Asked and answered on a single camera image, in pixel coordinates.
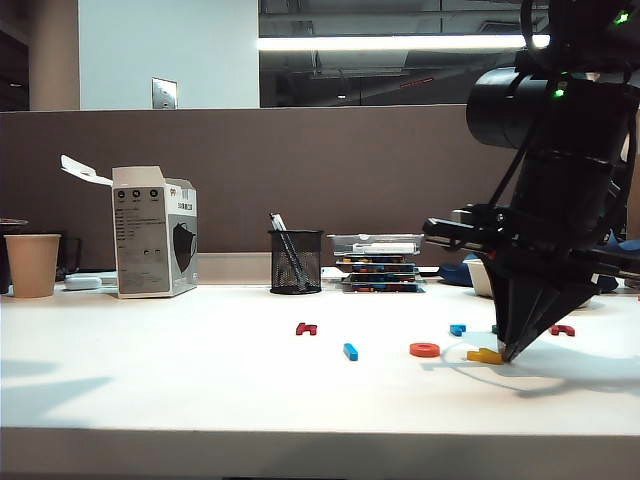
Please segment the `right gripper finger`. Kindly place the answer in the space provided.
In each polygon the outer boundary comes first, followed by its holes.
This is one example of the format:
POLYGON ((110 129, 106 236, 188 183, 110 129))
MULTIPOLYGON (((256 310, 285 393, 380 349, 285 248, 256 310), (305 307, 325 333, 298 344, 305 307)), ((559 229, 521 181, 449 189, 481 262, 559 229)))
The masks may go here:
POLYGON ((516 308, 511 305, 511 290, 521 279, 521 274, 501 261, 491 261, 491 286, 496 309, 498 339, 504 351, 515 351, 518 346, 518 322, 516 308))
POLYGON ((519 324, 518 346, 515 351, 503 350, 503 360, 514 360, 548 328, 598 293, 599 288, 591 281, 553 285, 521 276, 511 290, 511 305, 516 308, 514 317, 519 324))

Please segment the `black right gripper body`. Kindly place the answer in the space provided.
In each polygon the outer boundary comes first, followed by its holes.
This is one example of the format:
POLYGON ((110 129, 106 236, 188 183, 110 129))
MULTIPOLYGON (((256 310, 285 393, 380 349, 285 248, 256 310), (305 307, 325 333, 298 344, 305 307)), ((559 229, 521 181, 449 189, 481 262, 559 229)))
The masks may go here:
POLYGON ((458 221, 429 218, 424 238, 478 253, 490 280, 492 260, 552 284, 595 274, 636 280, 638 257, 602 244, 624 213, 633 173, 632 158, 531 153, 509 204, 468 205, 458 221))

